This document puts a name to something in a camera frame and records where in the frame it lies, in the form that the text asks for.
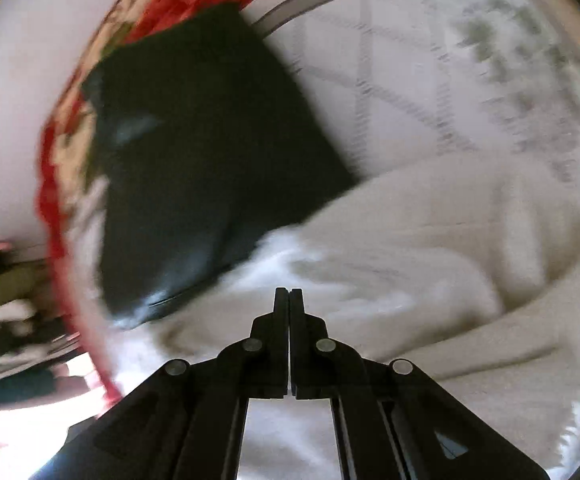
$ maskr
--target blanket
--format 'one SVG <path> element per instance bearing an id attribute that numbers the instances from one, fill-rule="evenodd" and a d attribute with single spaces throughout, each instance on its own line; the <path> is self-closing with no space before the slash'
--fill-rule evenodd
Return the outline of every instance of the blanket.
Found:
<path id="1" fill-rule="evenodd" d="M 70 233 L 92 327 L 105 186 Z M 468 153 L 391 171 L 272 232 L 180 312 L 126 332 L 99 319 L 117 383 L 215 357 L 275 286 L 302 288 L 307 312 L 363 357 L 415 362 L 553 478 L 580 460 L 580 202 L 535 161 Z M 320 403 L 254 402 L 240 478 L 338 478 L 329 417 Z"/>

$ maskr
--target dark object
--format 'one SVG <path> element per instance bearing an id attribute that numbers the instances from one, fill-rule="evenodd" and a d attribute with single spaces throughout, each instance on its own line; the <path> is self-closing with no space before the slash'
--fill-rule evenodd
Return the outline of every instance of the dark object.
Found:
<path id="1" fill-rule="evenodd" d="M 230 480 L 247 402 L 331 399 L 344 480 L 546 480 L 547 474 L 412 363 L 327 338 L 300 290 L 216 359 L 168 362 L 66 444 L 33 479 Z"/>
<path id="2" fill-rule="evenodd" d="M 48 368 L 24 370 L 0 379 L 0 406 L 54 393 L 54 375 Z"/>
<path id="3" fill-rule="evenodd" d="M 355 184 L 235 4 L 115 50 L 83 84 L 110 180 L 100 271 L 118 325 L 169 314 L 257 240 Z"/>

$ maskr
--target red trim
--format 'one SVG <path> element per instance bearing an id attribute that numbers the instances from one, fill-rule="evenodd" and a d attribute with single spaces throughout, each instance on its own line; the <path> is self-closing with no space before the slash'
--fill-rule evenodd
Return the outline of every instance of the red trim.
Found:
<path id="1" fill-rule="evenodd" d="M 144 38 L 150 34 L 164 30 L 192 16 L 200 9 L 209 7 L 220 2 L 234 1 L 241 8 L 245 7 L 252 0 L 152 0 L 145 9 L 141 20 L 136 23 L 128 35 L 127 42 L 132 42 Z M 75 70 L 67 88 L 70 88 L 73 81 L 80 73 L 80 68 Z M 71 128 L 76 126 L 78 113 L 83 104 L 80 94 L 70 107 L 70 116 L 66 123 L 66 132 L 71 132 Z M 80 316 L 78 309 L 72 303 L 70 297 L 70 287 L 67 283 L 68 276 L 64 271 L 64 266 L 69 265 L 67 250 L 62 234 L 63 218 L 59 206 L 59 190 L 54 177 L 54 165 L 52 164 L 52 146 L 56 136 L 56 123 L 53 119 L 56 110 L 46 123 L 42 133 L 41 150 L 39 154 L 38 167 L 40 170 L 41 186 L 37 195 L 37 208 L 41 218 L 48 228 L 48 261 L 51 268 L 52 280 L 57 302 L 64 314 L 67 324 L 73 329 L 79 329 L 81 334 L 81 344 L 89 352 L 92 363 L 99 373 L 101 382 L 106 389 L 106 400 L 110 405 L 121 399 L 122 394 L 112 380 L 110 371 L 104 363 L 104 359 L 98 354 L 94 346 L 88 344 L 88 327 L 80 327 Z"/>

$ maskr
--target metal pin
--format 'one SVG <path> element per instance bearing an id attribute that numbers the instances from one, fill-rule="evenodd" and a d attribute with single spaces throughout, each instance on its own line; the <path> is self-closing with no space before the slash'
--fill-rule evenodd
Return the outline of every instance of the metal pin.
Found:
<path id="1" fill-rule="evenodd" d="M 397 359 L 392 363 L 392 369 L 399 375 L 408 375 L 412 373 L 414 366 L 406 359 Z"/>
<path id="2" fill-rule="evenodd" d="M 173 359 L 166 363 L 164 369 L 168 375 L 181 375 L 187 369 L 187 364 L 185 364 L 183 359 Z"/>
<path id="3" fill-rule="evenodd" d="M 255 337 L 249 337 L 243 342 L 243 349 L 246 352 L 258 352 L 263 348 L 263 342 Z"/>
<path id="4" fill-rule="evenodd" d="M 317 350 L 322 352 L 331 352 L 337 347 L 337 344 L 332 339 L 319 339 L 317 341 Z"/>

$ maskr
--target white wall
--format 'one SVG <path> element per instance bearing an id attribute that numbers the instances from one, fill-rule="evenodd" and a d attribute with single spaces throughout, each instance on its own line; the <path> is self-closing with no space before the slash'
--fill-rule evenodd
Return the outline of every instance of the white wall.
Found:
<path id="1" fill-rule="evenodd" d="M 40 129 L 115 0 L 0 1 L 0 240 L 43 254 L 35 214 Z"/>

